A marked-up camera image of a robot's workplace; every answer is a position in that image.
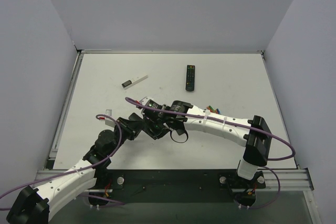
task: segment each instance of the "purple cable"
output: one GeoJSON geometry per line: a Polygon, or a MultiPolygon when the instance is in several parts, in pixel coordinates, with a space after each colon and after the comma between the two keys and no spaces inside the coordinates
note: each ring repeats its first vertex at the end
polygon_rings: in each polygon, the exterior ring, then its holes
{"type": "MultiPolygon", "coordinates": [[[[278,198],[279,198],[279,196],[280,196],[280,179],[279,179],[279,177],[278,177],[278,175],[274,172],[274,170],[272,170],[271,168],[268,168],[268,167],[266,167],[266,166],[262,166],[262,168],[265,168],[266,170],[269,170],[269,171],[271,171],[273,174],[274,174],[274,176],[277,178],[277,182],[278,182],[278,192],[277,192],[277,194],[276,194],[276,196],[274,197],[274,199],[272,199],[272,200],[270,200],[269,202],[267,202],[267,203],[265,203],[265,204],[263,204],[263,205],[260,205],[260,206],[256,206],[256,207],[249,207],[248,209],[251,209],[251,210],[253,210],[253,209],[260,209],[260,208],[263,208],[263,207],[267,207],[268,205],[270,205],[270,204],[272,204],[274,201],[276,201],[278,198]]],[[[246,208],[247,209],[247,206],[244,206],[244,205],[241,205],[240,203],[238,203],[237,201],[236,201],[236,199],[234,199],[234,201],[235,201],[235,203],[237,203],[238,205],[240,205],[240,206],[242,206],[242,207],[244,207],[244,208],[246,208]]]]}
{"type": "MultiPolygon", "coordinates": [[[[157,112],[163,112],[163,113],[167,113],[167,114],[189,116],[189,117],[191,117],[191,118],[201,118],[201,119],[204,118],[204,116],[202,116],[202,115],[191,115],[191,114],[186,114],[186,113],[181,113],[181,112],[174,112],[174,111],[159,110],[159,109],[151,108],[151,107],[148,107],[148,106],[139,104],[139,103],[137,103],[136,101],[134,101],[132,98],[129,98],[129,97],[125,97],[125,100],[126,100],[127,102],[129,102],[129,103],[131,103],[131,104],[133,104],[133,105],[135,105],[135,106],[137,106],[137,107],[143,108],[143,109],[148,109],[148,110],[157,111],[157,112]]],[[[214,118],[214,117],[212,117],[212,116],[208,116],[207,118],[210,119],[210,120],[216,121],[216,122],[224,123],[224,120],[219,119],[219,118],[214,118]]],[[[272,137],[272,138],[275,138],[276,140],[282,142],[283,144],[286,144],[286,145],[292,150],[292,154],[289,155],[289,156],[286,156],[286,157],[277,157],[277,158],[269,158],[269,159],[268,159],[269,161],[281,161],[281,160],[286,160],[286,159],[289,159],[289,158],[294,157],[295,154],[296,154],[296,151],[294,150],[294,147],[293,147],[293,146],[291,146],[289,143],[287,143],[287,142],[286,142],[285,140],[283,140],[282,138],[273,135],[272,133],[269,133],[269,132],[260,130],[260,129],[258,129],[258,128],[251,127],[251,126],[247,126],[247,125],[239,124],[239,123],[233,123],[233,122],[228,122],[228,121],[225,121],[225,123],[226,123],[226,124],[229,124],[229,125],[232,125],[232,126],[243,127],[243,128],[246,128],[246,129],[250,129],[250,130],[256,131],[256,132],[260,132],[260,133],[262,133],[262,134],[265,134],[265,135],[267,135],[267,136],[270,136],[270,137],[272,137]]]]}
{"type": "Polygon", "coordinates": [[[108,201],[108,202],[111,202],[111,203],[115,204],[115,205],[99,206],[99,208],[115,207],[115,206],[123,206],[123,205],[125,205],[124,202],[121,202],[121,201],[118,201],[118,200],[103,198],[103,197],[99,197],[99,196],[95,196],[95,195],[90,195],[90,194],[80,194],[80,195],[78,195],[78,197],[87,197],[87,198],[101,199],[101,200],[105,200],[105,201],[108,201]]]}
{"type": "MultiPolygon", "coordinates": [[[[104,115],[104,114],[96,115],[97,119],[99,119],[99,117],[105,117],[105,118],[108,118],[108,119],[112,120],[116,124],[116,126],[118,127],[118,130],[120,132],[118,144],[117,144],[116,148],[114,149],[114,151],[110,155],[108,155],[106,158],[104,158],[103,160],[99,161],[98,163],[95,163],[93,165],[89,165],[87,167],[83,167],[83,168],[78,169],[78,170],[72,170],[72,171],[69,171],[69,172],[66,172],[66,173],[57,174],[57,175],[54,175],[54,176],[51,176],[51,177],[48,177],[48,178],[38,179],[38,180],[35,180],[35,181],[32,181],[32,182],[28,182],[28,183],[25,183],[23,185],[17,186],[15,188],[13,188],[13,189],[11,189],[11,190],[9,190],[9,191],[1,194],[0,195],[0,199],[2,199],[3,197],[5,197],[6,195],[8,195],[8,194],[10,194],[10,193],[12,193],[12,192],[14,192],[16,190],[19,190],[19,189],[21,189],[23,187],[26,187],[26,186],[30,186],[30,185],[33,185],[33,184],[36,184],[36,183],[41,183],[41,182],[44,182],[44,181],[47,181],[47,180],[50,180],[50,179],[53,179],[53,178],[58,178],[58,177],[61,177],[61,176],[72,174],[72,173],[80,172],[82,170],[94,168],[97,165],[100,165],[100,164],[104,163],[110,157],[112,157],[117,152],[117,150],[118,150],[118,148],[120,147],[120,144],[121,144],[121,133],[122,133],[121,132],[121,127],[120,127],[119,123],[115,119],[113,119],[112,117],[110,117],[108,115],[104,115]]],[[[8,211],[10,209],[11,208],[0,208],[0,211],[8,211]]]]}

